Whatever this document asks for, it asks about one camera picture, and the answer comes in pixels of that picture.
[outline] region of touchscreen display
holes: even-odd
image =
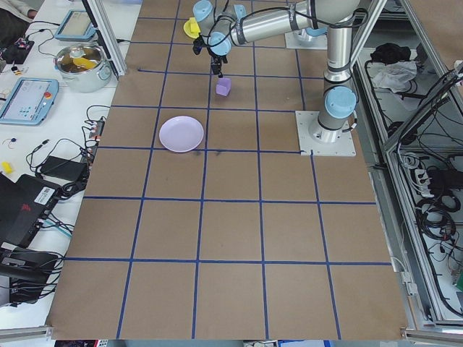
[[[49,85],[50,82],[47,81],[22,81],[5,108],[2,118],[15,121],[33,120]]]
[[[64,25],[61,35],[84,35],[90,25],[87,12],[73,12]]]

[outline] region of red laptop logo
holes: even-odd
[[[22,204],[21,211],[30,212],[31,211],[30,206],[28,204]]]

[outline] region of black bag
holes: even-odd
[[[374,62],[384,64],[395,64],[399,61],[409,61],[412,52],[408,47],[401,47],[395,43],[384,43],[376,47],[376,50],[371,53],[371,59]]]

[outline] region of black laptop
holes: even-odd
[[[14,183],[0,174],[0,245],[29,246],[58,202],[60,188],[30,175]]]

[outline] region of white table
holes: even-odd
[[[115,36],[129,40],[135,27],[140,5],[121,4],[117,0],[104,0],[104,6],[109,21],[114,24],[117,23],[117,25],[113,25]],[[59,23],[71,9],[83,9],[82,2],[78,0],[45,0],[35,20]],[[30,26],[27,33],[34,33],[42,28],[49,28],[55,32],[57,26],[36,23]],[[25,70],[22,76],[14,75],[10,71],[11,66],[7,66],[4,70],[5,73],[0,74],[0,93],[11,90],[20,77],[53,78],[59,81],[59,93],[42,124],[36,127],[0,125],[0,162],[6,161],[12,164],[14,172],[8,175],[12,181],[16,181],[22,174],[33,174],[29,170],[25,157],[42,141],[50,140],[34,155],[34,163],[40,163],[61,138],[68,138],[83,145],[81,126],[84,125],[83,121],[86,119],[87,107],[94,104],[110,106],[116,89],[117,80],[114,76],[107,86],[91,94],[77,93],[67,87],[61,75],[54,69],[53,57],[38,52],[38,45],[50,37],[51,34],[47,30],[30,37],[31,40],[35,41],[35,45],[25,63],[19,66]],[[57,54],[64,47],[73,44],[72,42],[53,39],[43,44],[41,51]],[[129,44],[121,43],[119,46],[125,56]],[[108,111],[107,108],[92,108],[90,117],[100,119],[102,116],[106,116]],[[2,144],[3,141],[11,138],[17,139],[16,142],[10,144],[11,148],[8,147],[8,141]],[[61,143],[53,153],[53,155],[62,158],[72,158],[76,154],[78,154],[77,146],[70,142]],[[48,179],[59,184],[66,183],[58,179]],[[81,192],[70,200],[59,202],[54,209],[54,214],[65,223],[74,224],[82,196],[83,193]],[[47,229],[47,231],[39,231],[28,248],[64,254],[68,245],[69,237],[57,230]],[[35,304],[21,304],[16,308],[1,307],[0,329],[44,325],[52,300],[53,294],[40,299]]]

